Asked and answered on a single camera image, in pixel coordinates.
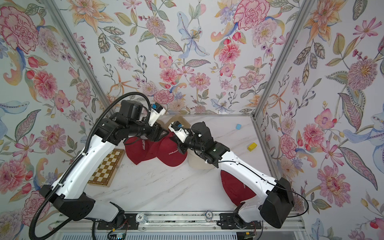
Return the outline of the maroon Colorado cap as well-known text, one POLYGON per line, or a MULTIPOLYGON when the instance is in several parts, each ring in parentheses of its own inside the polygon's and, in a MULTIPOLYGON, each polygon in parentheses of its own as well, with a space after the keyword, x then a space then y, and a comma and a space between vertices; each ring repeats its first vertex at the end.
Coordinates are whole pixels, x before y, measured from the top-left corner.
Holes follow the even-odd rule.
POLYGON ((178 150, 178 145, 172 140, 175 135, 169 133, 160 141, 156 157, 165 165, 169 167, 177 167, 181 165, 186 159, 188 154, 182 154, 178 150))

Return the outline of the cream Colorado baseball cap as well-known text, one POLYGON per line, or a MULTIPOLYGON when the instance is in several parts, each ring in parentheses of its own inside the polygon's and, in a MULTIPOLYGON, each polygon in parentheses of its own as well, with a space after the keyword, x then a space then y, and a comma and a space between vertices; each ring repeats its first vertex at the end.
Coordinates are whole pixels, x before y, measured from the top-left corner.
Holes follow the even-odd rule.
POLYGON ((213 165, 207 164, 194 151, 188 150, 187 154, 188 164, 191 168, 196 170, 211 170, 215 168, 213 165))

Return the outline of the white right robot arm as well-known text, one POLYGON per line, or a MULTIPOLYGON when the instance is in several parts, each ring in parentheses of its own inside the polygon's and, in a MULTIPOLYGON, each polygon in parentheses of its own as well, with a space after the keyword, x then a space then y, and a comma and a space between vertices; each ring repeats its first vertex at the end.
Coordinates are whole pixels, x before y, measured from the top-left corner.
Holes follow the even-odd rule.
POLYGON ((236 208, 237 218, 245 223, 264 221, 277 229, 283 226, 295 205, 288 180, 265 175, 241 160, 230 148, 213 139, 204 122, 188 129, 176 121, 169 129, 175 134, 180 153, 194 151, 207 164, 232 175, 255 193, 236 208))

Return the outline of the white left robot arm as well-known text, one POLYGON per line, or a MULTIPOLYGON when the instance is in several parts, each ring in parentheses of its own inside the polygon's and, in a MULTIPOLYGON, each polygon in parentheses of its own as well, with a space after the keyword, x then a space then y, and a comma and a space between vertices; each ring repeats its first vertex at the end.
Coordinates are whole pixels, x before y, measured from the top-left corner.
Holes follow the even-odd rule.
POLYGON ((84 190, 104 158, 120 143, 130 137, 145 137, 158 142, 169 132, 157 123, 165 109, 154 103, 150 114, 140 119, 143 105, 135 101, 121 102, 119 112, 111 117, 100 117, 89 135, 85 149, 67 171, 52 185, 44 185, 39 193, 63 215, 72 221, 101 220, 116 226, 122 225, 125 211, 114 203, 103 203, 88 196, 84 190))

